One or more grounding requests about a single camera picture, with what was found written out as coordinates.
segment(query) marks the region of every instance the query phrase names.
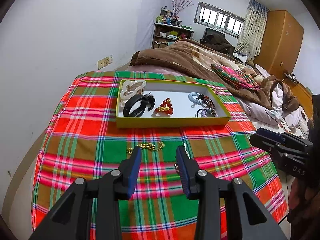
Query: gold bracelet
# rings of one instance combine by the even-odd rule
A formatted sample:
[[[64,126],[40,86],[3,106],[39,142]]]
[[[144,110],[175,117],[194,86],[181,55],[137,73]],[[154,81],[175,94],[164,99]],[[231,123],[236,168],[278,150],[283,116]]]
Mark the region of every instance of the gold bracelet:
[[[159,141],[158,144],[160,145],[159,148],[156,148],[156,146],[152,143],[139,143],[137,146],[143,149],[147,149],[151,152],[158,152],[161,151],[164,148],[164,142]],[[132,154],[133,148],[128,148],[127,149],[127,154]]]

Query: black scrunchie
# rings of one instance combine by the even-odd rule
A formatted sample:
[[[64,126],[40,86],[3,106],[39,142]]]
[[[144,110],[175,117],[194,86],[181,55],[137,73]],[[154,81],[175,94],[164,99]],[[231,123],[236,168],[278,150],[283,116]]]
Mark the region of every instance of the black scrunchie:
[[[135,103],[141,101],[140,106],[133,110],[130,113],[131,108]],[[148,111],[150,111],[155,106],[155,99],[153,95],[134,95],[131,97],[124,105],[123,116],[124,117],[141,117],[146,109],[149,106]]]

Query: window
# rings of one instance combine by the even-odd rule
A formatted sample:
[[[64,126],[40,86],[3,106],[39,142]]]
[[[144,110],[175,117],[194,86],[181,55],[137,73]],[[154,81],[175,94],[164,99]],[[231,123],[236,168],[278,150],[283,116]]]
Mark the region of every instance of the window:
[[[244,19],[220,8],[199,2],[195,23],[218,29],[238,38]]]

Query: window frame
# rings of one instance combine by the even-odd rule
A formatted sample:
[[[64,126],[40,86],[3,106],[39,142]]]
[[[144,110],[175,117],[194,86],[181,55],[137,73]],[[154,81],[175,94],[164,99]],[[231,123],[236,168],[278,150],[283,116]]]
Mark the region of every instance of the window frame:
[[[209,9],[209,10],[210,10],[210,14],[209,14],[208,22],[204,22],[204,19],[203,19],[204,11],[203,11],[202,17],[201,17],[201,19],[200,19],[201,10],[199,10],[199,8],[203,8],[204,11],[205,11],[205,9],[211,8],[211,9]],[[210,20],[212,11],[215,11],[215,12],[216,12],[214,24],[209,23],[209,20]],[[219,14],[222,14],[222,20],[221,20],[220,26],[217,25],[217,21],[218,21],[218,18],[219,18]],[[225,16],[226,16],[226,21],[225,21],[225,23],[224,23],[224,27],[222,28],[223,19],[224,19]],[[230,31],[230,29],[228,29],[228,25],[229,25],[229,21],[230,21],[231,18],[234,19],[235,22],[234,22],[234,24],[233,24],[232,30]],[[233,31],[234,31],[234,28],[235,28],[235,26],[236,26],[236,21],[239,21],[239,22],[240,22],[240,28],[239,28],[239,32],[238,32],[237,34],[233,32]],[[224,33],[229,34],[229,35],[231,35],[231,36],[233,36],[233,37],[236,37],[236,38],[239,38],[239,36],[240,36],[240,33],[241,33],[241,31],[242,31],[242,27],[243,27],[244,21],[245,21],[245,19],[241,18],[240,16],[238,16],[238,15],[236,15],[236,14],[234,14],[234,13],[228,12],[228,11],[226,11],[226,10],[224,10],[224,9],[221,9],[221,8],[219,8],[219,7],[216,7],[216,6],[213,6],[213,5],[204,3],[204,2],[199,2],[199,3],[198,3],[198,7],[197,7],[195,19],[194,19],[194,22],[195,22],[195,23],[198,23],[198,24],[207,26],[208,28],[212,28],[212,29],[215,29],[215,30],[219,30],[219,31],[221,31],[221,32],[224,32]]]

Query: wall socket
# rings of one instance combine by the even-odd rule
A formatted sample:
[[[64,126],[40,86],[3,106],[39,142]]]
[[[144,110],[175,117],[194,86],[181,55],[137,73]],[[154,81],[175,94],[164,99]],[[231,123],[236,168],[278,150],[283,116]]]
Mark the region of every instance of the wall socket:
[[[98,69],[108,66],[112,62],[113,62],[113,55],[109,57],[105,57],[104,59],[101,59],[98,61]]]

